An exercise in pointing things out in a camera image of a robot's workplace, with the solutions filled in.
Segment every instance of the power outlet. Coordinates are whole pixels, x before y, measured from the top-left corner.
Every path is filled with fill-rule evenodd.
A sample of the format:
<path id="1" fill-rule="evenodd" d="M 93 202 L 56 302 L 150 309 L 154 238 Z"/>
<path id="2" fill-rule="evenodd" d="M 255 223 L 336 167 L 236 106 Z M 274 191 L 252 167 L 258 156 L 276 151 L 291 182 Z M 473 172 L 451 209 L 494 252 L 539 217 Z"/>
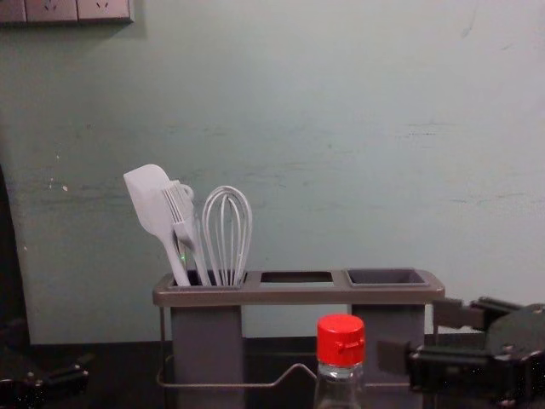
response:
<path id="1" fill-rule="evenodd" d="M 77 21 L 76 0 L 26 0 L 26 18 L 32 22 Z"/>
<path id="2" fill-rule="evenodd" d="M 129 0 L 77 0 L 77 15 L 80 20 L 131 21 Z"/>
<path id="3" fill-rule="evenodd" d="M 25 21 L 25 0 L 0 0 L 0 24 Z"/>

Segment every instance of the utensil holder compartment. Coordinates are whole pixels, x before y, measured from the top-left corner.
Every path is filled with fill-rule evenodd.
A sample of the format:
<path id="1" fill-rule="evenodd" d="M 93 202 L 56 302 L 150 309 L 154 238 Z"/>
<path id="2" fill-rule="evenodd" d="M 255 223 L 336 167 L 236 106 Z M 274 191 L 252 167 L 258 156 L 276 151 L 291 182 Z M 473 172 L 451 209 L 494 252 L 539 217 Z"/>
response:
<path id="1" fill-rule="evenodd" d="M 378 339 L 422 344 L 425 305 L 444 296 L 445 288 L 433 274 L 410 268 L 256 271 L 246 273 L 240 287 L 178 287 L 168 274 L 156 285 L 153 301 L 161 310 L 163 343 L 164 309 L 170 308 L 175 383 L 163 380 L 165 356 L 158 382 L 177 389 L 180 409 L 244 409 L 246 389 L 275 388 L 293 371 L 313 373 L 296 363 L 270 383 L 248 383 L 241 307 L 347 304 L 365 322 L 371 405 L 417 409 L 422 398 L 408 392 L 407 378 L 378 369 L 375 345 Z"/>

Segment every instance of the bottle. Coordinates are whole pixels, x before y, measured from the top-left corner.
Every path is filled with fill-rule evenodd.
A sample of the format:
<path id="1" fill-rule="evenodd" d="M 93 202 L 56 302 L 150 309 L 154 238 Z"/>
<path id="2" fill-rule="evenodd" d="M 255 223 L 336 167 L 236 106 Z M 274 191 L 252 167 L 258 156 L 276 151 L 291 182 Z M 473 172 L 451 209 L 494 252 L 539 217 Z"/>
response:
<path id="1" fill-rule="evenodd" d="M 364 404 L 364 322 L 353 315 L 318 321 L 314 409 L 368 409 Z"/>

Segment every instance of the white whisk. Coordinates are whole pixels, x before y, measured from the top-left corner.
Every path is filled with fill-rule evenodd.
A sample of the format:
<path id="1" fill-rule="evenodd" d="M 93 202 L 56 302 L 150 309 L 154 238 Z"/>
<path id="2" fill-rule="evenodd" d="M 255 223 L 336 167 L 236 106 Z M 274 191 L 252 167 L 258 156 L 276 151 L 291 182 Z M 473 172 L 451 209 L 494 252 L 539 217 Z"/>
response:
<path id="1" fill-rule="evenodd" d="M 242 192 L 231 186 L 212 191 L 204 203 L 203 234 L 216 285 L 240 285 L 252 236 L 252 209 Z"/>

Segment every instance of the bottle neck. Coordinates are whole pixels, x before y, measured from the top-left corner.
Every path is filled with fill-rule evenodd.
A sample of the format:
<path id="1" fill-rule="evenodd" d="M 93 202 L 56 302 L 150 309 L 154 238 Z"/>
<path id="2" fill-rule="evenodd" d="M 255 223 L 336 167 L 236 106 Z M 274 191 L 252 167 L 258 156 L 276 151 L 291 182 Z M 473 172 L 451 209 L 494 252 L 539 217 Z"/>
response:
<path id="1" fill-rule="evenodd" d="M 332 377 L 339 380 L 349 379 L 354 376 L 354 373 L 361 373 L 362 371 L 362 362 L 352 366 L 333 366 L 324 362 L 318 363 L 318 375 L 322 377 Z"/>

